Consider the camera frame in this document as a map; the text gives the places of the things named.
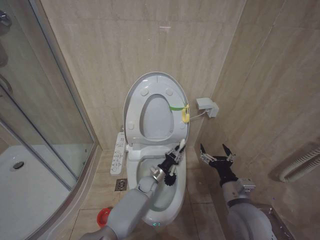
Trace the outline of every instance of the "tile floor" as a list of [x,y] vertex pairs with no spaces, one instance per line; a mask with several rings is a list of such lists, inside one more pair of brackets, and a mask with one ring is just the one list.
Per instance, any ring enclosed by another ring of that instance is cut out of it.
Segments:
[[[126,240],[225,240],[195,150],[187,147],[185,151],[187,181],[180,213],[165,227],[154,228],[141,221]],[[89,193],[59,240],[78,240],[83,234],[98,230],[98,212],[113,207],[126,194],[125,191],[115,192],[116,179],[127,178],[127,172],[124,166],[121,175],[111,176],[112,157],[113,151],[102,152]]]

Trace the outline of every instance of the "red bucket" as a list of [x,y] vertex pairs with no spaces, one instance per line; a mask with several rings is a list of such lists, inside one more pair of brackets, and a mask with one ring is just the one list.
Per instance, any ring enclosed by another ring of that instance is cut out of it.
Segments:
[[98,223],[100,228],[103,228],[107,224],[110,212],[110,208],[104,208],[96,216],[96,222]]

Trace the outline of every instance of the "toilet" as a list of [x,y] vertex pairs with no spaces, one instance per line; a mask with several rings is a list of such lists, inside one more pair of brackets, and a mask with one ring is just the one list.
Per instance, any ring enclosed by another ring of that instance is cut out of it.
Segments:
[[[141,76],[131,87],[123,108],[123,127],[126,139],[126,171],[128,187],[134,189],[139,180],[150,175],[150,167],[165,159],[165,152],[181,139],[188,138],[189,123],[182,120],[180,110],[188,104],[179,83],[163,72]],[[142,218],[150,226],[170,224],[178,215],[186,189],[186,154],[175,169],[176,181],[167,186],[159,183],[150,209]]]

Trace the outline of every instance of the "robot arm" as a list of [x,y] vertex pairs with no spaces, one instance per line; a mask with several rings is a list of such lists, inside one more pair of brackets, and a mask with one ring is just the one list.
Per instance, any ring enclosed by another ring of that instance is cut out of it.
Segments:
[[164,179],[170,183],[176,180],[173,178],[175,175],[171,175],[171,172],[174,172],[171,168],[179,164],[185,144],[186,141],[183,139],[179,145],[165,154],[162,164],[150,168],[151,175],[141,178],[136,188],[131,189],[112,209],[107,226],[86,233],[80,240],[121,240],[127,237],[149,210],[158,183]]
[[220,186],[228,206],[228,223],[236,240],[276,240],[267,216],[250,200],[255,185],[250,178],[237,178],[231,170],[236,157],[223,144],[226,156],[210,156],[200,145],[200,158],[215,168],[220,177]]

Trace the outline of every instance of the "floor drain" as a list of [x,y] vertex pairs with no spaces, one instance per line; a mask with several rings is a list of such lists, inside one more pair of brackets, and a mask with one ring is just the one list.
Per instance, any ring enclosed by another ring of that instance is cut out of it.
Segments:
[[115,183],[114,191],[125,191],[125,190],[127,190],[127,179],[126,178],[117,179]]
[[25,165],[25,162],[19,161],[19,162],[15,163],[12,168],[14,170],[18,170],[18,169],[22,168],[24,165]]

